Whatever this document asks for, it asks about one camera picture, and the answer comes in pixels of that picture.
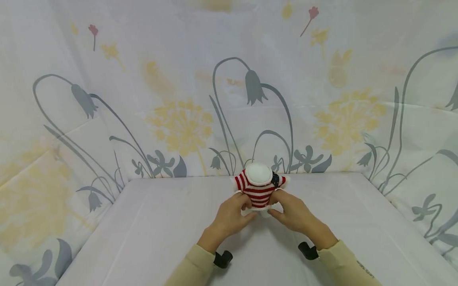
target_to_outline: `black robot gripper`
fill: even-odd
[[[299,250],[302,254],[307,258],[307,260],[315,260],[318,258],[318,252],[316,251],[316,246],[310,248],[310,246],[306,242],[302,242],[298,246]]]
[[[213,264],[221,269],[226,269],[229,266],[232,258],[234,258],[232,253],[227,250],[223,252],[223,255],[220,255],[218,252],[216,252]]]

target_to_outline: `red and white striped sweater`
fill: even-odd
[[[273,173],[273,176],[278,177],[278,182],[276,183],[277,186],[274,185],[275,178],[270,182],[261,184],[250,182],[245,170],[243,170],[240,175],[235,177],[235,183],[237,184],[238,190],[250,197],[253,208],[263,208],[268,205],[272,192],[282,186],[284,188],[288,181],[287,177],[278,176],[275,173]]]

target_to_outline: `beige long sleeve shirt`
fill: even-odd
[[[342,241],[318,251],[318,255],[338,286],[381,286]],[[204,286],[212,273],[214,259],[215,255],[194,245],[165,286]]]

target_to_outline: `wrist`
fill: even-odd
[[[305,227],[303,234],[312,241],[317,250],[329,249],[338,242],[331,229],[316,217]]]
[[[225,239],[226,236],[224,233],[217,227],[211,225],[203,231],[197,245],[209,253],[215,254],[216,250]]]

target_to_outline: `fabric backdrop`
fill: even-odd
[[[2,1],[2,285],[54,285],[134,178],[234,175],[252,161],[362,172],[458,267],[456,11]]]

